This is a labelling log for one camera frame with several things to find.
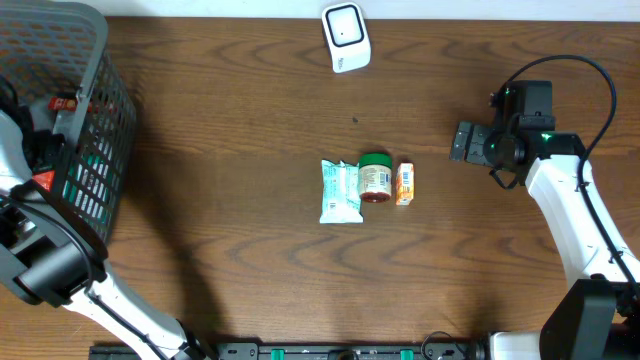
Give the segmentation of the small orange carton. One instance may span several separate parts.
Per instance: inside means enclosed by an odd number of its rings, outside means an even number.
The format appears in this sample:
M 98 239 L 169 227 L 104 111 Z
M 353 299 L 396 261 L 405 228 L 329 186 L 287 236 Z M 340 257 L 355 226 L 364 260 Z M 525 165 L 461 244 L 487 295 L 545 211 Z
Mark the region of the small orange carton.
M 398 206 L 409 205 L 414 199 L 414 193 L 414 165 L 401 163 L 396 173 L 396 204 Z

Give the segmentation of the red white packet in basket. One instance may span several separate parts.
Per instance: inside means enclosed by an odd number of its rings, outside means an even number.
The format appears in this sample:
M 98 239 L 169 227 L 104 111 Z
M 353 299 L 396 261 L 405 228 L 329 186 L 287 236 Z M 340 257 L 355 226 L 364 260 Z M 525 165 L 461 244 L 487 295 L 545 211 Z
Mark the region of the red white packet in basket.
M 47 108 L 51 111 L 70 111 L 75 112 L 78 106 L 78 101 L 74 98 L 63 98 L 54 96 L 51 97 Z

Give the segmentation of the white barcode scanner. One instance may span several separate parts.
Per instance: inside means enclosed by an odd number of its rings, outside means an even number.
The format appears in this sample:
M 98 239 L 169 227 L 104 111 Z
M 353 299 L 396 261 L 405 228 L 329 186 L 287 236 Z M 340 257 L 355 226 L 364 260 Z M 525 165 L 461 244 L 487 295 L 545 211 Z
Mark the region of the white barcode scanner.
M 357 70 L 370 63 L 371 41 L 363 13 L 356 3 L 328 6 L 321 20 L 335 73 Z

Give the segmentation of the green lid jar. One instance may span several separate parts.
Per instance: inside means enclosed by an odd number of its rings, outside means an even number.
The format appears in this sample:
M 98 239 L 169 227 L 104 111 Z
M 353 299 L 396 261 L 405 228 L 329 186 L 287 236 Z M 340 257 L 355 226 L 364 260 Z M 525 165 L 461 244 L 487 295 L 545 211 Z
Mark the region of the green lid jar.
M 385 153 L 368 153 L 358 163 L 358 192 L 368 203 L 382 203 L 392 195 L 392 159 Z

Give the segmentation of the black mounting rail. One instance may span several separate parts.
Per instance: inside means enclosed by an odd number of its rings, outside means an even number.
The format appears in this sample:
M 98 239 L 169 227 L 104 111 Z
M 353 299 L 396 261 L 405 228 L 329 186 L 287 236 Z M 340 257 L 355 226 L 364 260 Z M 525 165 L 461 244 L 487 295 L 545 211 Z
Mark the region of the black mounting rail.
M 218 360 L 426 360 L 491 358 L 488 346 L 482 342 L 454 343 L 430 339 L 425 345 L 285 345 L 256 343 L 220 343 L 214 346 Z

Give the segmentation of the grey plastic mesh basket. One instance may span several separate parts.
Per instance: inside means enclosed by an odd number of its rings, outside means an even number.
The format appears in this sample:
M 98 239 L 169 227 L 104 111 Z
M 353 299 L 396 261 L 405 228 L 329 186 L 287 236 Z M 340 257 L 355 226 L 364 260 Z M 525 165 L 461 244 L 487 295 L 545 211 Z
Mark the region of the grey plastic mesh basket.
M 20 103 L 76 103 L 63 120 L 64 162 L 51 192 L 102 240 L 111 235 L 137 125 L 107 37 L 106 19 L 86 4 L 1 4 L 1 75 Z

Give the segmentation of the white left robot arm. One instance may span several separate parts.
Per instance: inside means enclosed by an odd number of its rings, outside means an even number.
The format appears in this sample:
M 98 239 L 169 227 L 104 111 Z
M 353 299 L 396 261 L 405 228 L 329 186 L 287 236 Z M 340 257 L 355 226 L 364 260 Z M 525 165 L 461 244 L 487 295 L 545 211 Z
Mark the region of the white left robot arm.
M 142 359 L 214 359 L 216 352 L 179 320 L 119 278 L 100 226 L 118 179 L 107 116 L 113 97 L 70 109 L 19 99 L 1 82 L 1 282 L 22 301 L 63 307 L 98 323 Z

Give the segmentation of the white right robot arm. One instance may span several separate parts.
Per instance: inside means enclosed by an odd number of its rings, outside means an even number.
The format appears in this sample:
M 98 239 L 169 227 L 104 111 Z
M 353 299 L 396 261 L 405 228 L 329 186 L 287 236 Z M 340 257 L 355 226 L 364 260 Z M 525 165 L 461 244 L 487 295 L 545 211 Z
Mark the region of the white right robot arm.
M 549 115 L 516 114 L 482 126 L 462 122 L 450 157 L 512 172 L 547 222 L 569 291 L 543 327 L 496 332 L 473 359 L 636 359 L 639 356 L 639 260 L 609 215 L 574 133 Z

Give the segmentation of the red snack bag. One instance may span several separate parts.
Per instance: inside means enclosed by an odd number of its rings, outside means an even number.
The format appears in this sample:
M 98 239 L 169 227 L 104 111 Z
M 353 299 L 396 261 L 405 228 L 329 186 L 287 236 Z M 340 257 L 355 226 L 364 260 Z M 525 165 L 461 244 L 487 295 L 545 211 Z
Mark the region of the red snack bag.
M 41 172 L 38 174 L 34 174 L 32 176 L 32 179 L 47 192 L 51 191 L 54 183 L 54 178 L 55 178 L 54 170 Z

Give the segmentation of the light green snack packet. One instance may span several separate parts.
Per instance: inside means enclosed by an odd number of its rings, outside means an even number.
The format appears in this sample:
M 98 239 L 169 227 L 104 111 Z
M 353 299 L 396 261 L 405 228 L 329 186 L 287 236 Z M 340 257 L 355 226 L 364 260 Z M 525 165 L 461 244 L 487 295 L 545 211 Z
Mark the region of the light green snack packet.
M 320 224 L 360 224 L 361 199 L 358 192 L 358 166 L 340 161 L 321 161 L 323 176 Z

